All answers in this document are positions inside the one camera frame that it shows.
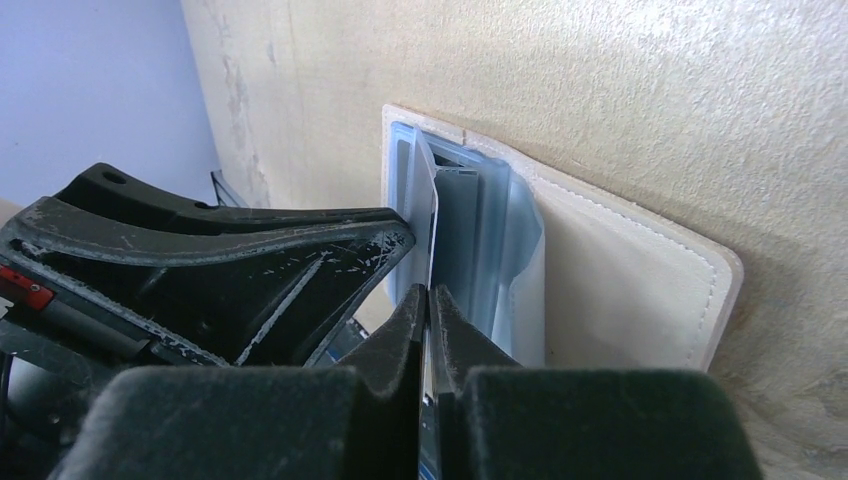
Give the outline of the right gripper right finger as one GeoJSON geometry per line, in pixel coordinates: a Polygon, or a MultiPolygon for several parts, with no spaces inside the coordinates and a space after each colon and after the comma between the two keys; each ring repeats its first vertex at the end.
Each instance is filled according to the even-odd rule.
{"type": "Polygon", "coordinates": [[[758,479],[725,392],[674,369],[519,365],[429,294],[439,474],[444,479],[758,479]]]}

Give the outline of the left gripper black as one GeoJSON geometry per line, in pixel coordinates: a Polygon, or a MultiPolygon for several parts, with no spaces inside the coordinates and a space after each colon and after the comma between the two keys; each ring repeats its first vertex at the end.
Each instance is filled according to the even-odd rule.
{"type": "Polygon", "coordinates": [[[211,206],[98,163],[1,229],[1,475],[141,366],[300,366],[414,245],[392,209],[211,206]]]}

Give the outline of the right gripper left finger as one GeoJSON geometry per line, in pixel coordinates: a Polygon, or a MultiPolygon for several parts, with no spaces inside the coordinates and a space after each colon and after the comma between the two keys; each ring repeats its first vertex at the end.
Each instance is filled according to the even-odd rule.
{"type": "Polygon", "coordinates": [[[89,410],[56,479],[414,479],[426,290],[326,367],[137,367],[89,410]]]}

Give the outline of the beige card holder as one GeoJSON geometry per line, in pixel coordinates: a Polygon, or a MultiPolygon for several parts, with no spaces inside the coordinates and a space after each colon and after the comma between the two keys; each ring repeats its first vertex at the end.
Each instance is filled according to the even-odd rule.
{"type": "Polygon", "coordinates": [[[709,368],[744,278],[732,250],[491,137],[395,105],[382,118],[503,160],[528,183],[546,228],[549,365],[709,368]]]}

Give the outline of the silver credit card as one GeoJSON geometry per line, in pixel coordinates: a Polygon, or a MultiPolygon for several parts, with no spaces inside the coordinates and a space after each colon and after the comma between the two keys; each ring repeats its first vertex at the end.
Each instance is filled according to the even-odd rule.
{"type": "MultiPolygon", "coordinates": [[[[408,181],[408,193],[411,195],[409,224],[416,239],[414,256],[409,278],[414,284],[424,286],[425,308],[429,303],[432,277],[433,243],[435,222],[438,212],[438,194],[435,186],[435,160],[430,145],[419,127],[413,128],[412,153],[410,154],[411,179],[408,181]]],[[[437,445],[437,420],[433,394],[429,315],[425,313],[422,339],[422,460],[426,479],[440,479],[439,448],[437,445]]]]}

